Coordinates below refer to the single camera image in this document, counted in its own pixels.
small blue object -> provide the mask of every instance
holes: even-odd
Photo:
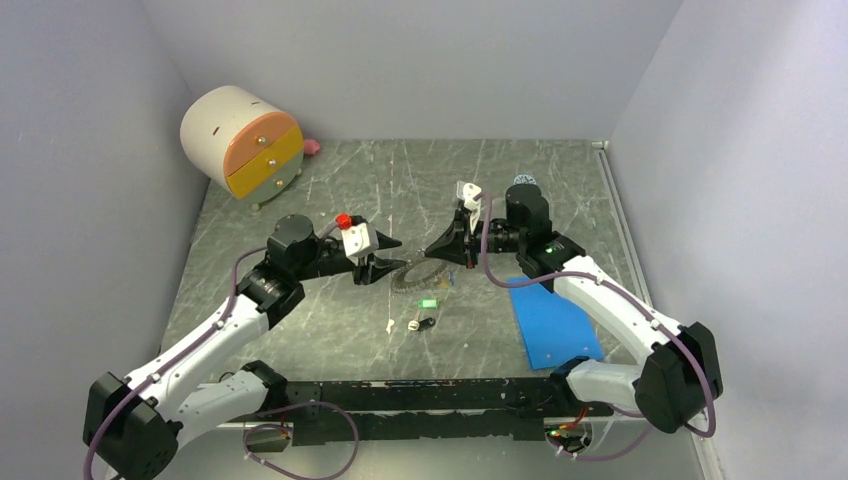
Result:
[[[508,282],[526,280],[511,278]],[[577,305],[538,284],[511,288],[509,295],[531,369],[559,367],[579,355],[604,358],[589,316]]]
[[[531,185],[536,185],[536,179],[533,178],[533,175],[522,173],[521,175],[516,176],[515,179],[512,181],[513,185],[518,185],[520,183],[529,183]]]

red cap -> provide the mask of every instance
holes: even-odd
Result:
[[[353,219],[350,218],[350,215],[343,213],[336,217],[336,225],[339,226],[339,230],[347,230],[353,226]]]

marble table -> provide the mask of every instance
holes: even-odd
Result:
[[[550,202],[554,228],[632,290],[633,266],[590,142],[328,141],[304,162],[302,175],[259,212],[210,184],[162,346],[173,345],[214,311],[226,296],[233,259],[264,245],[286,214],[309,216],[316,230],[339,212],[362,215],[404,242],[382,256],[412,259],[447,228],[457,180],[502,199],[522,173],[536,179]],[[503,214],[502,200],[496,200],[494,213]],[[491,258],[498,277],[520,275],[512,255]],[[254,263],[247,262],[244,271]],[[454,272],[453,287],[407,294],[392,293],[390,278],[367,287],[353,285],[350,275],[304,282],[306,298],[294,312],[227,360],[214,377],[254,359],[295,381],[547,375],[529,367],[508,292],[491,285],[479,268],[456,266]],[[437,325],[408,331],[425,296],[441,300]],[[395,320],[391,333],[389,319]],[[615,338],[603,329],[597,333],[610,361],[633,363]]]

gray wall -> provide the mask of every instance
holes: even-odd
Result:
[[[79,478],[88,387],[155,353],[206,180],[140,3],[0,12],[0,476]]]
[[[195,95],[320,138],[607,139],[681,0],[144,0]]]
[[[685,1],[612,137],[656,303],[717,336],[730,478],[845,478],[848,6]]]

green object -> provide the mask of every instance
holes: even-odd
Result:
[[[439,308],[439,300],[436,298],[422,298],[418,300],[418,307],[425,310],[433,310]]]

